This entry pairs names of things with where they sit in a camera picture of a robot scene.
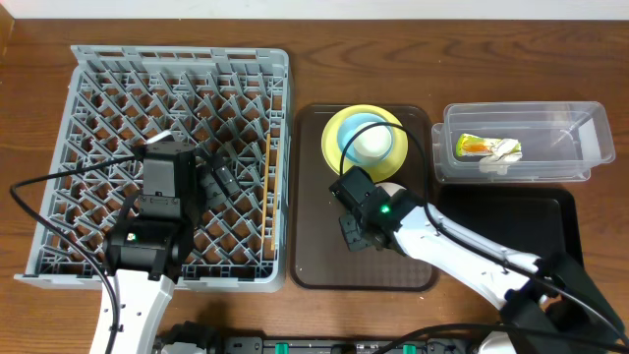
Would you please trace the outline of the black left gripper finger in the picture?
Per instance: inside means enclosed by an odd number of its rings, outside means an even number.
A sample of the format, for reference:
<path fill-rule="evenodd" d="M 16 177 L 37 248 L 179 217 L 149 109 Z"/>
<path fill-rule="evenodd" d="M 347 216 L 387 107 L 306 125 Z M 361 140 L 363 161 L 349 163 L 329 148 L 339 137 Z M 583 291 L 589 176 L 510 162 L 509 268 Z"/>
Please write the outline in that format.
<path fill-rule="evenodd" d="M 237 178 L 227 167 L 222 156 L 214 156 L 211 160 L 211 169 L 215 181 L 226 196 L 233 196 L 241 191 Z"/>
<path fill-rule="evenodd" d="M 226 202 L 227 197 L 209 167 L 203 165 L 197 168 L 197 180 L 199 191 L 203 195 L 202 205 L 205 208 L 216 208 Z"/>

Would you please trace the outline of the white rice bowl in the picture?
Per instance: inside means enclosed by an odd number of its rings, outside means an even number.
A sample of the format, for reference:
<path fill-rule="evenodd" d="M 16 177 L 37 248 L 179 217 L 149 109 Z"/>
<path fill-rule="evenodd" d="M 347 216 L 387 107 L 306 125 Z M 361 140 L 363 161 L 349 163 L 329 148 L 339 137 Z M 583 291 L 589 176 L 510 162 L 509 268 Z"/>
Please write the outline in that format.
<path fill-rule="evenodd" d="M 405 190 L 405 187 L 392 182 L 380 182 L 376 185 L 377 187 L 381 187 L 389 196 L 393 196 L 397 192 Z"/>

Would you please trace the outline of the yellow green snack wrapper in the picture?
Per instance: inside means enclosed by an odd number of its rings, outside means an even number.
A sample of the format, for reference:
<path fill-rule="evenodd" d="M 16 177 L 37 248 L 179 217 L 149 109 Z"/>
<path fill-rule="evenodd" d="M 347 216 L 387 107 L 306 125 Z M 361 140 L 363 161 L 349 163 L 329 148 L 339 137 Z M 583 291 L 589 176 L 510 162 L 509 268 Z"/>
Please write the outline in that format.
<path fill-rule="evenodd" d="M 501 139 L 462 134 L 455 145 L 454 154 L 457 157 L 492 155 L 492 149 L 500 142 Z"/>

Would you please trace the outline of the white tissue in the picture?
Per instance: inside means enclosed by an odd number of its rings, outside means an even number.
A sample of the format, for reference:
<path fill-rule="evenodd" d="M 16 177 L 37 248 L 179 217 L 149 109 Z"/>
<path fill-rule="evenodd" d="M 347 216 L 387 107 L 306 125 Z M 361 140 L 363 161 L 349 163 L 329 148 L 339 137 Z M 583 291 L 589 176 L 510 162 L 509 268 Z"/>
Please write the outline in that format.
<path fill-rule="evenodd" d="M 480 171 L 505 175 L 509 166 L 523 157 L 521 143 L 514 139 L 498 140 L 489 146 L 489 155 L 480 160 Z"/>

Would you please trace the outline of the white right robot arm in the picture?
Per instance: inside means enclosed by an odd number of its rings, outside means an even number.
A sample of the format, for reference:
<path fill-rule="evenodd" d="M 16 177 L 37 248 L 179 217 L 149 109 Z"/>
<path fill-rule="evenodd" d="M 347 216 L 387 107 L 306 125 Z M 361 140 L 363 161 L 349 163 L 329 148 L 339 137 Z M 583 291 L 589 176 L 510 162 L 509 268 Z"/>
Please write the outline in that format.
<path fill-rule="evenodd" d="M 333 187 L 348 248 L 390 249 L 456 278 L 498 310 L 500 324 L 444 324 L 414 331 L 482 330 L 481 353 L 625 353 L 622 320 L 570 256 L 517 251 L 456 223 L 414 193 L 377 185 Z"/>

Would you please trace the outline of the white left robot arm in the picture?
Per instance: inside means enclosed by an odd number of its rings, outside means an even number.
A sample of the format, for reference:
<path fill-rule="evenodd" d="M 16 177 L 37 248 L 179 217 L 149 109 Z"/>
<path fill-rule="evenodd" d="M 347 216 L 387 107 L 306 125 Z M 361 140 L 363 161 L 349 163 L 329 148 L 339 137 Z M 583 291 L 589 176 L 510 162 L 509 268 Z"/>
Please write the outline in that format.
<path fill-rule="evenodd" d="M 98 320 L 92 353 L 106 348 L 106 333 L 116 336 L 106 352 L 151 351 L 202 215 L 239 190 L 223 157 L 207 157 L 202 166 L 196 159 L 192 152 L 143 159 L 143 188 L 124 200 L 104 240 L 115 298 L 101 300 L 100 314 L 118 318 L 112 325 Z"/>

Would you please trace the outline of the yellow plate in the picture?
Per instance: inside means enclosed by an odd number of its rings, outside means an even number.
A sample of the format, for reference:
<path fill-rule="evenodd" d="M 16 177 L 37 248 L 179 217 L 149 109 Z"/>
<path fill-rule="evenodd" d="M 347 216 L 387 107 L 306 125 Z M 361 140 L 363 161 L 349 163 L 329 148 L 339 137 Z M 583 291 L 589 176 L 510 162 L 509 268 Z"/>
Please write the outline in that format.
<path fill-rule="evenodd" d="M 373 113 L 384 119 L 384 122 L 400 125 L 401 122 L 389 111 L 374 105 L 353 105 L 341 109 L 335 113 L 326 123 L 321 136 L 321 150 L 328 166 L 335 172 L 340 172 L 341 154 L 337 143 L 337 133 L 341 124 L 351 115 L 357 113 Z M 373 165 L 359 165 L 349 158 L 344 157 L 343 169 L 347 171 L 354 165 L 365 169 L 374 182 L 381 182 L 392 177 L 403 165 L 408 152 L 408 138 L 406 133 L 397 128 L 389 127 L 392 130 L 394 145 L 389 155 L 382 161 Z"/>

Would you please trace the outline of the left wooden chopstick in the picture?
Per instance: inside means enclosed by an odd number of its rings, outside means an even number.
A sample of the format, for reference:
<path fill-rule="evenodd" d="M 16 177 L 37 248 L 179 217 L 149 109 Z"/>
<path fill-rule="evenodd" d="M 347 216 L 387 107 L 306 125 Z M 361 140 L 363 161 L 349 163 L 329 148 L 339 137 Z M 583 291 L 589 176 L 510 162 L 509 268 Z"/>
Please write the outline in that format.
<path fill-rule="evenodd" d="M 270 147 L 271 147 L 271 134 L 270 131 L 266 134 L 265 138 L 265 153 L 264 153 L 264 181 L 263 181 L 263 190 L 262 190 L 262 223 L 261 223 L 261 244 L 262 247 L 264 245 L 264 241 L 266 238 L 266 216 L 267 216 L 267 195 L 268 195 L 268 184 L 269 184 L 269 161 L 270 161 Z"/>

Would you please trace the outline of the wooden chopstick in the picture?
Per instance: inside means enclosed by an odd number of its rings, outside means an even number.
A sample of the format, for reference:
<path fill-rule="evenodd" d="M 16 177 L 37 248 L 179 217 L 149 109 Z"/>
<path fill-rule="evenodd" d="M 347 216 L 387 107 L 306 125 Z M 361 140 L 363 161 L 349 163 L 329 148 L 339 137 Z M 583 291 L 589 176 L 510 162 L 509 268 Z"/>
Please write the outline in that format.
<path fill-rule="evenodd" d="M 267 216 L 267 195 L 268 195 L 268 184 L 269 184 L 269 161 L 270 161 L 270 147 L 271 147 L 271 134 L 270 131 L 266 134 L 265 138 L 265 153 L 264 153 L 264 181 L 263 181 L 263 190 L 262 190 L 262 223 L 261 223 L 261 244 L 262 247 L 264 245 L 264 241 L 266 238 L 266 216 Z"/>
<path fill-rule="evenodd" d="M 275 163 L 275 176 L 274 176 L 274 186 L 273 186 L 273 206 L 272 206 L 272 222 L 271 222 L 271 242 L 270 242 L 270 250 L 274 255 L 275 252 L 275 223 L 277 217 L 277 206 L 278 206 L 278 184 L 280 180 L 280 171 L 279 164 L 281 161 L 281 147 L 278 146 L 277 154 L 276 154 L 276 163 Z"/>

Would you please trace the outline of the right wooden chopstick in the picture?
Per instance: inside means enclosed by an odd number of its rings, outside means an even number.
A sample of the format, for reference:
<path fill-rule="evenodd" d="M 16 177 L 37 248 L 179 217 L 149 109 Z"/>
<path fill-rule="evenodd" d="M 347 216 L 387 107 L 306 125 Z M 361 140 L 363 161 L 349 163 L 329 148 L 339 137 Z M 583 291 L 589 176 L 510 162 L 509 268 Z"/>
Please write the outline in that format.
<path fill-rule="evenodd" d="M 276 163 L 275 163 L 275 176 L 274 176 L 274 186 L 273 186 L 273 206 L 272 206 L 272 222 L 271 222 L 271 242 L 270 242 L 270 250 L 274 255 L 275 252 L 275 223 L 277 217 L 277 206 L 278 206 L 278 184 L 280 180 L 280 171 L 279 164 L 281 161 L 281 147 L 278 146 L 277 154 L 276 154 Z"/>

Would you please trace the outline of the brown serving tray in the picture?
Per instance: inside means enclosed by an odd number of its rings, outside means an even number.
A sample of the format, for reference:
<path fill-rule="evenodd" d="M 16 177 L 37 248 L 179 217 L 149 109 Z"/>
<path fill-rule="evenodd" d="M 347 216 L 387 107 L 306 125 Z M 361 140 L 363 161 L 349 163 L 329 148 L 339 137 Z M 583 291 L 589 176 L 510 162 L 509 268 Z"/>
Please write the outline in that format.
<path fill-rule="evenodd" d="M 427 291 L 439 279 L 432 265 L 391 250 L 347 248 L 339 225 L 345 209 L 329 192 L 337 174 L 326 163 L 320 143 L 327 121 L 344 107 L 312 104 L 296 117 L 289 202 L 291 275 L 307 289 Z"/>

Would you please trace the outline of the white cup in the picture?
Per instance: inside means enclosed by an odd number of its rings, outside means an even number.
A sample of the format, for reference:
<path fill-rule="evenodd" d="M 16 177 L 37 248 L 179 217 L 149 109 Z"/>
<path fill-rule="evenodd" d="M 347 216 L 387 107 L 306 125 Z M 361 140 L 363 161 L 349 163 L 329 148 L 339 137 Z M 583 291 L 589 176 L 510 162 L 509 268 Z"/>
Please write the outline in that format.
<path fill-rule="evenodd" d="M 376 126 L 362 132 L 353 142 L 353 156 L 362 164 L 374 164 L 387 157 L 393 146 L 391 131 Z"/>

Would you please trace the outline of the light blue bowl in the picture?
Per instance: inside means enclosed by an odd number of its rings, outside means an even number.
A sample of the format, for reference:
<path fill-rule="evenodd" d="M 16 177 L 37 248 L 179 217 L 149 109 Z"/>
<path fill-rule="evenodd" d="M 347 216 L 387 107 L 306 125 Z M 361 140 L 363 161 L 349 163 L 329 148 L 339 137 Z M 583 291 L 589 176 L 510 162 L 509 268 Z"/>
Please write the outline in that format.
<path fill-rule="evenodd" d="M 363 128 L 374 123 L 384 122 L 384 119 L 373 113 L 357 113 L 348 117 L 339 127 L 337 133 L 337 143 L 339 149 L 343 150 L 351 138 Z M 346 157 L 359 165 L 372 165 L 359 163 L 353 156 L 352 144 L 346 152 Z"/>

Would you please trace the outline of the black tray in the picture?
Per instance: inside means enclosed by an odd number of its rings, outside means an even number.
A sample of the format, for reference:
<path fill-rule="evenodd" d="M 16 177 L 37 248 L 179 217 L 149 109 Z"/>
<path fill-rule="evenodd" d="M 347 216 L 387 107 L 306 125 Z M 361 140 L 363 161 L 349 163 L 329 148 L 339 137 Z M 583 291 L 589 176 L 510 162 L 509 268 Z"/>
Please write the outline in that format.
<path fill-rule="evenodd" d="M 437 208 L 456 223 L 542 258 L 565 253 L 584 263 L 573 196 L 562 189 L 448 185 Z"/>

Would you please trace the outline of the clear plastic bin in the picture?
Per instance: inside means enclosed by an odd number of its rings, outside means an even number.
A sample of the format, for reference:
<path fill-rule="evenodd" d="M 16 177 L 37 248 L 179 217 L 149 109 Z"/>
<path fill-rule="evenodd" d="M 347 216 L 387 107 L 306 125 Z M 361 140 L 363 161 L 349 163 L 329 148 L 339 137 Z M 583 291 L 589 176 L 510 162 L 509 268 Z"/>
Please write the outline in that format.
<path fill-rule="evenodd" d="M 454 154 L 462 134 L 517 140 L 523 157 L 505 175 L 483 173 L 484 156 Z M 595 101 L 450 104 L 431 137 L 434 173 L 441 183 L 586 181 L 592 168 L 615 159 L 606 111 Z"/>

